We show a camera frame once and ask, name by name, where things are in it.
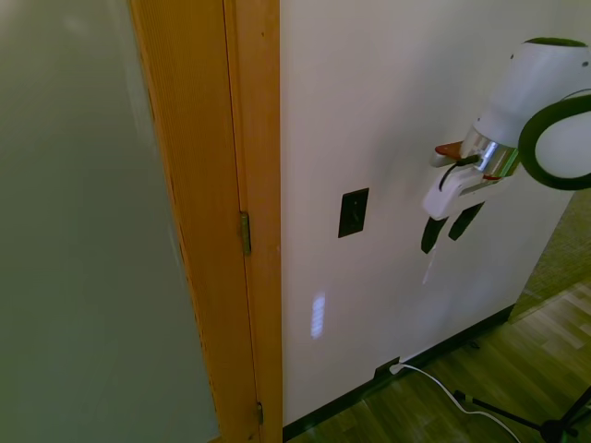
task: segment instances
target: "wooden floor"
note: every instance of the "wooden floor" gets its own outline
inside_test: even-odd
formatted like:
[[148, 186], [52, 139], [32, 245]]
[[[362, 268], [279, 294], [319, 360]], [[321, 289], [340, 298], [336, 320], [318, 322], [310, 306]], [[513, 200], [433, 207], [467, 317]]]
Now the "wooden floor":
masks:
[[[560, 418], [591, 385], [591, 281], [526, 314], [477, 339], [479, 349], [466, 345], [424, 370], [451, 391], [533, 422]], [[504, 421], [523, 443], [543, 441], [535, 431]], [[569, 441], [591, 442], [591, 419], [577, 428], [580, 436]], [[291, 442], [514, 440], [488, 418], [461, 413], [433, 381], [413, 373]]]

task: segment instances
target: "wooden door frame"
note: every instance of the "wooden door frame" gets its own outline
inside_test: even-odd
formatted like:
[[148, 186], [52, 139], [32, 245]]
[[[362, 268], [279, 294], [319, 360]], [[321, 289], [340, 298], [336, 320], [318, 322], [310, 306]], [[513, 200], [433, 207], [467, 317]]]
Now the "wooden door frame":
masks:
[[250, 216], [247, 286], [261, 436], [282, 441], [280, 0], [224, 0], [240, 209]]
[[[252, 404], [252, 412], [236, 409], [236, 399], [229, 385], [234, 383], [236, 389], [237, 381], [231, 379], [232, 368], [227, 368], [228, 359], [227, 355], [224, 356], [224, 350], [235, 349], [235, 341], [239, 337], [227, 332], [228, 324], [224, 321], [223, 313], [220, 313], [220, 303], [212, 306], [207, 297], [199, 293], [202, 290], [199, 287], [200, 269], [196, 268], [195, 260], [187, 258], [187, 241], [193, 233], [183, 231], [187, 230], [189, 223], [181, 220], [187, 216], [187, 212], [179, 207], [187, 203], [177, 201], [177, 194], [179, 188], [184, 186], [187, 192], [187, 186], [194, 186], [195, 183], [187, 179], [190, 174], [187, 173], [187, 167], [179, 163], [178, 157], [184, 156], [189, 163], [196, 162], [192, 159], [193, 148], [187, 143], [190, 143], [191, 138], [197, 138], [199, 131], [192, 131], [187, 123], [177, 124], [175, 118], [180, 114], [175, 113], [175, 104], [163, 104], [163, 97], [167, 97], [166, 94], [172, 91], [172, 86], [165, 81], [166, 78], [178, 83], [175, 88], [191, 88], [190, 77], [183, 74], [194, 70], [198, 61], [191, 57], [192, 43], [187, 40], [187, 35], [193, 35], [190, 31], [190, 18], [183, 15], [183, 11], [187, 12], [194, 7], [189, 3], [195, 1], [199, 2], [128, 0], [151, 96], [154, 123], [199, 324], [221, 440], [232, 443], [237, 441], [237, 436], [244, 435], [241, 434], [244, 429], [240, 427], [247, 426], [251, 413], [256, 416], [257, 405]], [[259, 434], [261, 441], [272, 443], [282, 440], [283, 431], [279, 0], [213, 0], [213, 3], [212, 7], [223, 5], [239, 207], [241, 211], [248, 212], [250, 218], [252, 253], [244, 261], [247, 281], [246, 309], [250, 320], [256, 397], [263, 408], [263, 424], [259, 427]], [[179, 23], [178, 27], [173, 26], [175, 21]], [[158, 38], [150, 36], [151, 27], [161, 33]], [[154, 60], [156, 55], [162, 56], [173, 49], [175, 55], [172, 64]], [[158, 77], [159, 81], [155, 82], [154, 77]], [[207, 79], [196, 78], [195, 81]], [[197, 94], [192, 103], [198, 100]], [[185, 138], [180, 143], [175, 134], [179, 130], [185, 131]], [[176, 167], [170, 163], [175, 156]], [[195, 254], [195, 245], [192, 246], [192, 251]], [[246, 418], [243, 417], [243, 422], [236, 417], [237, 413], [247, 415]]]

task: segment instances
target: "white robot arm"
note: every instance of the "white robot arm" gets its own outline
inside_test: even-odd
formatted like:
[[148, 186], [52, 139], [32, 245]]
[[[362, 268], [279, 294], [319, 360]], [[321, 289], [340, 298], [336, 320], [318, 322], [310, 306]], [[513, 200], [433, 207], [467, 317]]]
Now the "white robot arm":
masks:
[[[503, 192], [519, 163], [557, 189], [591, 187], [591, 53], [582, 42], [523, 43], [452, 162], [423, 200], [428, 253], [447, 219], [456, 240], [484, 202]], [[440, 166], [439, 161], [432, 164]]]

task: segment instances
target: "black baseboard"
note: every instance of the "black baseboard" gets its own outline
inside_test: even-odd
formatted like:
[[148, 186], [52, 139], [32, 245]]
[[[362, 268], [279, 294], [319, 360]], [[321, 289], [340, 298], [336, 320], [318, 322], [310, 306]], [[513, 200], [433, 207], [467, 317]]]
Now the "black baseboard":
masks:
[[[445, 355], [446, 353], [450, 353], [460, 346], [463, 346], [468, 341], [478, 337], [488, 329], [499, 326], [500, 324], [507, 321], [511, 311], [513, 310], [513, 306], [514, 305], [511, 305], [497, 314], [494, 314], [488, 318], [485, 318], [479, 323], [476, 323], [474, 326], [464, 329], [462, 332], [459, 332], [453, 337], [436, 344], [432, 348], [429, 348], [423, 353], [416, 355], [405, 363], [420, 368], [427, 365], [432, 360]], [[299, 436], [311, 427], [314, 427], [315, 425], [318, 425], [319, 423], [322, 423], [323, 421], [333, 417], [337, 413], [341, 413], [345, 409], [350, 408], [357, 402], [365, 399], [374, 392], [377, 392], [378, 390], [392, 383], [395, 378], [404, 377], [406, 374], [409, 374], [410, 369], [403, 369], [395, 376], [390, 373], [390, 366], [398, 363], [399, 360], [400, 357], [396, 357], [390, 362], [381, 365], [376, 369], [374, 378], [372, 378], [370, 381], [347, 392], [338, 399], [325, 404], [316, 411], [309, 413], [308, 415], [305, 415], [302, 418], [295, 420], [293, 423], [285, 426], [283, 428], [283, 442], [289, 441], [292, 438]]]

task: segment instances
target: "white wall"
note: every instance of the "white wall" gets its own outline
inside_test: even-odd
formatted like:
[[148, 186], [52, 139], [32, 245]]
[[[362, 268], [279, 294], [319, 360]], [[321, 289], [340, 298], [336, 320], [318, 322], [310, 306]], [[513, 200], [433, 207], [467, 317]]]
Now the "white wall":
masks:
[[[520, 170], [457, 243], [448, 225], [428, 256], [421, 199], [438, 173], [433, 148], [464, 138], [521, 42], [560, 34], [562, 8], [282, 1], [286, 424], [515, 303], [571, 194]], [[364, 231], [338, 239], [341, 195], [364, 187]]]
[[0, 1], [2, 442], [218, 435], [126, 4]]

